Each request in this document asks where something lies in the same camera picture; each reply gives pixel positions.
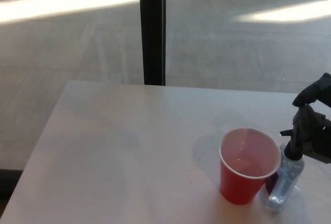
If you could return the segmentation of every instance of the water bottle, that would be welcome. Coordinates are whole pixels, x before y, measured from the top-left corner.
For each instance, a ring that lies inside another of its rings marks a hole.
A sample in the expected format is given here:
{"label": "water bottle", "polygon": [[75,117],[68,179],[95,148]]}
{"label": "water bottle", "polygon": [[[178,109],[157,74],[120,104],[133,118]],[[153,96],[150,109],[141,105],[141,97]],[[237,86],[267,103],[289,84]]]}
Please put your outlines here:
{"label": "water bottle", "polygon": [[301,153],[290,152],[290,143],[282,144],[280,151],[280,167],[267,178],[261,189],[262,202],[274,212],[282,210],[305,166]]}

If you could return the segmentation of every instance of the glass pane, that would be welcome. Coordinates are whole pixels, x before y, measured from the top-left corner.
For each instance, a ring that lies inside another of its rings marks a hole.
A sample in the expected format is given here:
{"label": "glass pane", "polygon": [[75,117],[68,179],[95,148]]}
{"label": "glass pane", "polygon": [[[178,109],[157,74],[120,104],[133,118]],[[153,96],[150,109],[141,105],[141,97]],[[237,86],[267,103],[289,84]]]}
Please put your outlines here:
{"label": "glass pane", "polygon": [[167,7],[167,85],[297,93],[330,71],[330,0]]}
{"label": "glass pane", "polygon": [[68,80],[143,83],[139,0],[0,1],[1,168],[23,169]]}

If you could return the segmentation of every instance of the white table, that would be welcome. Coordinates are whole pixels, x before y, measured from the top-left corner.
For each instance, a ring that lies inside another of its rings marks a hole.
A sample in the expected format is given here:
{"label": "white table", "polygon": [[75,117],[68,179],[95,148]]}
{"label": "white table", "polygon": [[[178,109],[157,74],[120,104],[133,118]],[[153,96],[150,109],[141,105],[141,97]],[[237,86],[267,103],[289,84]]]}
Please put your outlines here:
{"label": "white table", "polygon": [[[331,166],[305,158],[279,215],[219,193],[232,128],[291,128],[294,94],[69,82],[0,224],[329,223]],[[331,110],[314,104],[331,117]]]}

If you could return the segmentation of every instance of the cup rim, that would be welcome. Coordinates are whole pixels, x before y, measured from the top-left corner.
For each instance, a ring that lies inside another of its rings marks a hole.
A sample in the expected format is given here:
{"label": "cup rim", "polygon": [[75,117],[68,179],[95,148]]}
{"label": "cup rim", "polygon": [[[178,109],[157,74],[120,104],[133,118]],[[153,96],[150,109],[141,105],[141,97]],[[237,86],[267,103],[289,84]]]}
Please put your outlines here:
{"label": "cup rim", "polygon": [[[221,154],[221,146],[222,146],[222,143],[223,143],[224,137],[225,137],[226,135],[228,135],[229,133],[231,133],[231,132],[238,131],[238,130],[244,130],[244,129],[245,129],[245,130],[254,131],[254,132],[258,132],[259,134],[265,136],[268,140],[270,140],[270,141],[273,143],[273,145],[275,146],[275,148],[276,148],[276,150],[277,150],[277,154],[278,154],[278,158],[279,158],[279,159],[278,159],[278,161],[277,161],[277,164],[276,164],[275,168],[274,168],[270,173],[268,173],[267,175],[264,175],[264,176],[247,176],[247,175],[241,174],[241,173],[239,173],[239,172],[233,170],[233,169],[232,169],[232,168],[231,168],[231,167],[225,162],[225,160],[223,159],[223,156],[222,156],[222,154]],[[256,129],[256,128],[251,128],[251,127],[239,127],[239,128],[235,128],[235,129],[232,129],[232,130],[230,130],[229,132],[227,132],[227,133],[223,136],[223,138],[222,138],[222,140],[221,140],[221,144],[219,145],[218,152],[219,152],[219,156],[220,156],[222,162],[224,163],[224,165],[225,165],[230,171],[232,171],[233,173],[235,173],[235,174],[237,174],[237,175],[239,175],[239,176],[241,176],[241,177],[245,177],[245,178],[248,178],[248,179],[259,180],[259,179],[264,179],[264,178],[270,177],[271,175],[273,175],[273,174],[278,170],[278,168],[280,167],[280,163],[281,163],[281,152],[280,152],[280,148],[279,148],[279,146],[277,145],[276,141],[275,141],[273,138],[271,138],[269,135],[265,134],[264,132],[262,132],[262,131],[260,131],[260,130],[258,130],[258,129]]]}

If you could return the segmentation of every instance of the red plastic cup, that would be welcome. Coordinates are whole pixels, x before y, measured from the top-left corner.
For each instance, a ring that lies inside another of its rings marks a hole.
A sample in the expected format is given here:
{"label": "red plastic cup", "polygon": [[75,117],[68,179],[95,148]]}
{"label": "red plastic cup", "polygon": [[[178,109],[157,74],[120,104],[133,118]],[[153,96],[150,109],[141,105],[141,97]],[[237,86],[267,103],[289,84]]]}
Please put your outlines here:
{"label": "red plastic cup", "polygon": [[280,166],[281,154],[276,142],[253,128],[228,132],[219,149],[222,195],[234,204],[251,202],[265,179]]}

